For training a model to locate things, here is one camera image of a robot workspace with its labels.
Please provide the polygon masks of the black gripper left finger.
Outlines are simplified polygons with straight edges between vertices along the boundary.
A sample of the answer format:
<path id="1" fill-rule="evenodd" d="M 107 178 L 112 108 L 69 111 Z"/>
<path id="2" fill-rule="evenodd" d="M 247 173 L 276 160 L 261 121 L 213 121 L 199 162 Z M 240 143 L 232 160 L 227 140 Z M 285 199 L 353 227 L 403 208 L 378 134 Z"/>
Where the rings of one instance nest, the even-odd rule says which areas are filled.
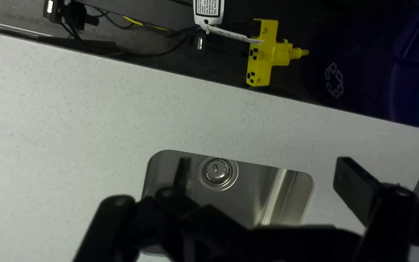
<path id="1" fill-rule="evenodd" d="M 248 233 L 212 205 L 184 194 L 190 160 L 180 159 L 170 186 L 135 201 L 104 198 L 87 227 L 72 262 L 136 262 L 158 249 L 170 262 L 241 262 L 248 258 Z"/>

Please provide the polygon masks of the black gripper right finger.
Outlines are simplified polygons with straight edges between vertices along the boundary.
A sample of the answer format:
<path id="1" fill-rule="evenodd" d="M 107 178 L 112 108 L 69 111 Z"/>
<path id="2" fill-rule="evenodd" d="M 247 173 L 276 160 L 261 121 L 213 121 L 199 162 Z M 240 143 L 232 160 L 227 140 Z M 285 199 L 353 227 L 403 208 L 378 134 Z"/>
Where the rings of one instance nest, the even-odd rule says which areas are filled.
<path id="1" fill-rule="evenodd" d="M 365 227 L 353 262 L 408 262 L 419 247 L 419 196 L 379 182 L 352 157 L 339 157 L 333 189 Z"/>

